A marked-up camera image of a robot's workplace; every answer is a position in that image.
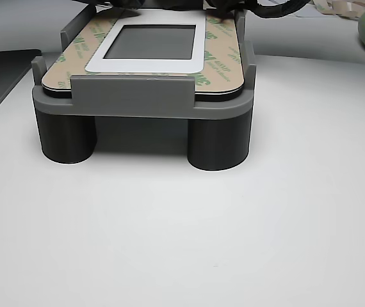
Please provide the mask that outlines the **grey motorised gripper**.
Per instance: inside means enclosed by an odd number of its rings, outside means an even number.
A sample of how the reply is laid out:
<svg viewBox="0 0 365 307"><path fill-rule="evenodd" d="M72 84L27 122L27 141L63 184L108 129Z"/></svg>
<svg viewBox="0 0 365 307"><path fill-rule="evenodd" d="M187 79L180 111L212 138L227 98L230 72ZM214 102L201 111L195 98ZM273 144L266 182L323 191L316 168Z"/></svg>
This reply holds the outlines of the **grey motorised gripper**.
<svg viewBox="0 0 365 307"><path fill-rule="evenodd" d="M139 9L143 6L144 0L98 0L97 4L116 8Z"/></svg>

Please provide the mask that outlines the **grey gripper with board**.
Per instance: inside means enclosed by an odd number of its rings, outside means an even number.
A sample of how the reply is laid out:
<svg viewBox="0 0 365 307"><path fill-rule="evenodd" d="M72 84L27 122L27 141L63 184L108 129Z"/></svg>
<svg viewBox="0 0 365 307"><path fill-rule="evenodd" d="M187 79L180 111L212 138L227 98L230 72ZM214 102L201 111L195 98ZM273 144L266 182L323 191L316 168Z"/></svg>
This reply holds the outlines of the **grey gripper with board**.
<svg viewBox="0 0 365 307"><path fill-rule="evenodd" d="M210 15L223 22L231 17L231 11L241 9L245 4L244 0L205 0L211 7Z"/></svg>

